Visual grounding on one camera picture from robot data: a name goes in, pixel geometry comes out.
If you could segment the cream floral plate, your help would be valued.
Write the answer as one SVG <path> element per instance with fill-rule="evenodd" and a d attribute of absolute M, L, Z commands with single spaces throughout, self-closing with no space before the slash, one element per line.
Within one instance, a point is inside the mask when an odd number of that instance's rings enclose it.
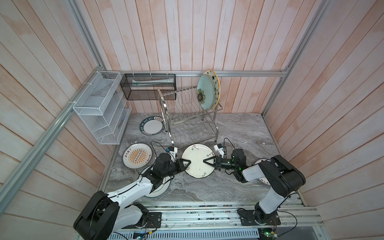
<path fill-rule="evenodd" d="M 213 164 L 215 157 L 212 149 L 206 145 L 194 144 L 185 149 L 182 155 L 183 160 L 191 161 L 187 167 L 186 173 L 193 178 L 201 179 L 208 177 L 215 170 L 214 167 L 207 165 L 203 160 L 213 157 L 208 162 Z"/>

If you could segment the white plate green outline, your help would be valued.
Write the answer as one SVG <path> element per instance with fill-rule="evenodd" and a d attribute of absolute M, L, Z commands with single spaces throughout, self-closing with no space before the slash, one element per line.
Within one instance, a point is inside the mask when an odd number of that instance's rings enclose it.
<path fill-rule="evenodd" d="M 145 195 L 145 197 L 155 198 L 155 197 L 158 197 L 158 196 L 164 194 L 168 190 L 170 184 L 171 184 L 171 177 L 168 176 L 168 177 L 163 178 L 162 184 L 157 189 L 155 189 L 153 192 Z"/>

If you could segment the mint green flower plate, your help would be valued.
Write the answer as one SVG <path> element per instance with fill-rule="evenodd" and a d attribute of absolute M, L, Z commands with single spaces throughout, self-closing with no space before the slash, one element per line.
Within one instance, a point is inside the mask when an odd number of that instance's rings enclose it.
<path fill-rule="evenodd" d="M 209 75 L 202 75 L 197 85 L 197 99 L 203 110 L 209 110 L 215 100 L 215 88 Z"/>

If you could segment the star pattern orange rim plate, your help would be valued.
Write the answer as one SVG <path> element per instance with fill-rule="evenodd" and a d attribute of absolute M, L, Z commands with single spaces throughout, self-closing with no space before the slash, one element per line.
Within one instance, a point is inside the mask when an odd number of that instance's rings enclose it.
<path fill-rule="evenodd" d="M 212 83 L 213 83 L 215 92 L 214 92 L 214 102 L 211 105 L 211 109 L 214 109 L 220 101 L 220 96 L 221 96 L 220 80 L 217 74 L 213 70 L 207 70 L 204 72 L 204 74 L 212 78 Z"/>

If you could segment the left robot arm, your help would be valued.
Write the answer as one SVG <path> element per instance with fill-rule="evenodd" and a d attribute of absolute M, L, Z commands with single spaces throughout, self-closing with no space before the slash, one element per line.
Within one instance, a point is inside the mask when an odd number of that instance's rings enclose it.
<path fill-rule="evenodd" d="M 135 201 L 159 188 L 166 177 L 184 172 L 190 164 L 190 160 L 172 161 L 170 154 L 160 154 L 135 182 L 107 194 L 94 193 L 73 228 L 84 240 L 106 240 L 127 226 L 146 225 L 148 210 Z"/>

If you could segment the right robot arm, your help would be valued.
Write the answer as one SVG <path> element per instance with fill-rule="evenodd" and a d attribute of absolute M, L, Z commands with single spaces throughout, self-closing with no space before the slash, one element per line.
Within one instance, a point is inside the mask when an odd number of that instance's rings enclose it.
<path fill-rule="evenodd" d="M 216 170 L 232 170 L 232 174 L 241 183 L 266 178 L 271 188 L 264 198 L 255 205 L 254 221 L 258 225 L 269 223 L 280 205 L 306 184 L 304 175 L 280 155 L 263 160 L 253 166 L 247 166 L 247 157 L 242 149 L 233 150 L 229 159 L 214 156 L 203 163 Z"/>

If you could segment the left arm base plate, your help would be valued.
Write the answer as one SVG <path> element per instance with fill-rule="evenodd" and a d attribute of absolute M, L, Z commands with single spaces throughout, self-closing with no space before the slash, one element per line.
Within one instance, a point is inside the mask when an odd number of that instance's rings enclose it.
<path fill-rule="evenodd" d="M 161 212 L 149 212 L 143 214 L 139 222 L 135 225 L 129 225 L 123 227 L 123 229 L 141 229 L 141 228 L 153 228 L 157 229 L 161 227 L 162 213 Z"/>

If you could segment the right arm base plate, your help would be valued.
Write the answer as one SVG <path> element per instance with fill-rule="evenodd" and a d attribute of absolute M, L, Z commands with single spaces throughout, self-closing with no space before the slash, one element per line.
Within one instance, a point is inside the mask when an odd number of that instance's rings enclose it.
<path fill-rule="evenodd" d="M 259 210 L 237 209 L 237 214 L 240 217 L 242 226 L 264 226 L 264 225 L 281 225 L 281 220 L 278 212 L 265 214 Z"/>

